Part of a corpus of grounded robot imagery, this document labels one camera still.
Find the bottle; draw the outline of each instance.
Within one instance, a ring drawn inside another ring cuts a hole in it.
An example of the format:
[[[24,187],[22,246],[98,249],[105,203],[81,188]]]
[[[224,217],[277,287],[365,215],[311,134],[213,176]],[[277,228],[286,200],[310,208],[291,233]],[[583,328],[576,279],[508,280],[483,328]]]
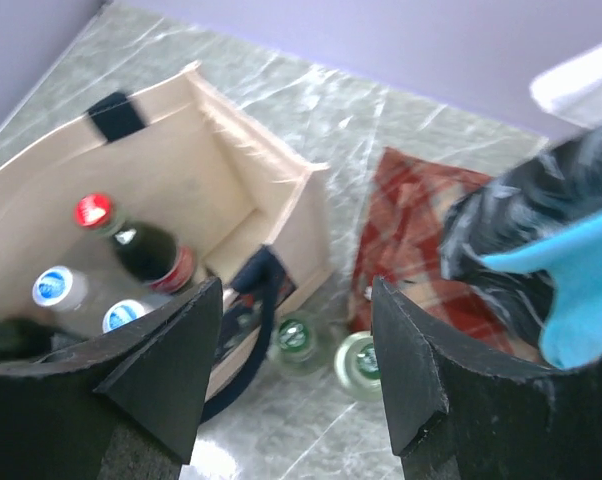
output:
[[[370,332],[347,337],[334,356],[334,371],[343,389],[364,402],[381,400],[381,375]]]
[[[268,358],[288,377],[301,377],[322,371],[330,358],[331,335],[303,311],[285,315],[275,327]]]
[[[43,272],[32,286],[32,299],[40,307],[57,313],[57,323],[82,337],[101,335],[103,314],[114,303],[128,296],[147,294],[132,279],[111,272],[82,272],[57,265]]]
[[[26,317],[0,322],[0,362],[26,360],[52,351],[55,331]]]
[[[107,195],[82,198],[74,218],[79,226],[107,238],[121,265],[152,290],[173,295],[192,286],[194,252],[165,230],[127,218]]]
[[[115,303],[103,316],[103,333],[111,332],[127,323],[138,320],[153,310],[160,308],[170,297],[152,295],[141,301],[126,299]]]

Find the purple wall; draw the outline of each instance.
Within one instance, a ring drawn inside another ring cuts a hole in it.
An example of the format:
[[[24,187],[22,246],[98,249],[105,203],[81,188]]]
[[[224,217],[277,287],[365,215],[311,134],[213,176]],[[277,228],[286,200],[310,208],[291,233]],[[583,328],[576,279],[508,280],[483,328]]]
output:
[[[128,0],[558,137],[528,84],[602,41],[602,0]]]
[[[101,3],[101,0],[0,1],[0,125]]]

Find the gray marble tile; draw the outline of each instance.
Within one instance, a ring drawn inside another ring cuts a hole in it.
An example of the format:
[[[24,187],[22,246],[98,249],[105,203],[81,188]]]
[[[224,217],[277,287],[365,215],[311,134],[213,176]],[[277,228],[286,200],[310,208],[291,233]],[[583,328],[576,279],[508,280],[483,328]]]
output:
[[[334,275],[305,309],[339,324],[379,156],[498,174],[544,140],[433,100],[114,3],[0,134],[0,166],[116,89],[135,91],[202,61],[208,81],[312,162],[328,162]],[[330,371],[292,381],[265,364],[248,391],[200,429],[192,479],[402,478],[382,404],[358,404]]]

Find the green glass bottle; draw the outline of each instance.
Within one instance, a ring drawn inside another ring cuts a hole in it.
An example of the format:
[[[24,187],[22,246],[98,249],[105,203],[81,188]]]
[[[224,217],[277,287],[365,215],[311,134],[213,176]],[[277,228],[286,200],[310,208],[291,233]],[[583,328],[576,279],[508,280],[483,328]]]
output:
[[[0,362],[25,360],[52,351],[54,330],[26,317],[0,321]]]
[[[334,371],[343,389],[364,402],[381,400],[381,374],[370,332],[346,338],[334,356]]]
[[[318,374],[329,362],[331,343],[327,324],[296,311],[282,317],[275,328],[268,358],[287,377]]]

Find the red plaid cloth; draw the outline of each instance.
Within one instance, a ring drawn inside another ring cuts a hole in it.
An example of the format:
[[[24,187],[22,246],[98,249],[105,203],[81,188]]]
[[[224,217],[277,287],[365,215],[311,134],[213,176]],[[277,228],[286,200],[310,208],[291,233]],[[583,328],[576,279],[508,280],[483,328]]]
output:
[[[441,278],[438,247],[445,214],[457,199],[489,180],[478,172],[386,149],[374,176],[376,188],[354,266],[353,331],[370,330],[365,290],[380,275],[440,320],[501,351],[537,360],[537,351],[510,335],[468,285]]]

